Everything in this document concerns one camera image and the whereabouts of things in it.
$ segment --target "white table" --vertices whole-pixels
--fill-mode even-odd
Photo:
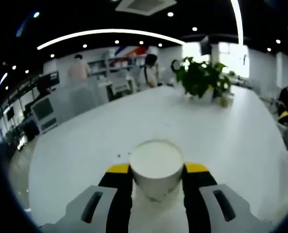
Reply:
[[[153,138],[175,143],[185,161],[207,166],[219,184],[227,184],[250,203],[255,216],[271,213],[288,194],[286,149],[256,94],[237,86],[232,89],[234,102],[224,109],[198,106],[163,86],[105,104],[42,135],[29,176],[35,223],[55,223],[66,205],[98,184],[111,165],[128,162],[129,152]],[[157,218],[149,213],[147,218],[153,222],[153,232],[161,228],[188,232],[182,195],[174,209]],[[132,214],[130,224],[137,224]]]

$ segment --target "paper cup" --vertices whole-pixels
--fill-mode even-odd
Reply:
[[[183,164],[181,150],[166,140],[144,142],[130,158],[135,182],[153,202],[163,202],[173,192],[181,179]]]

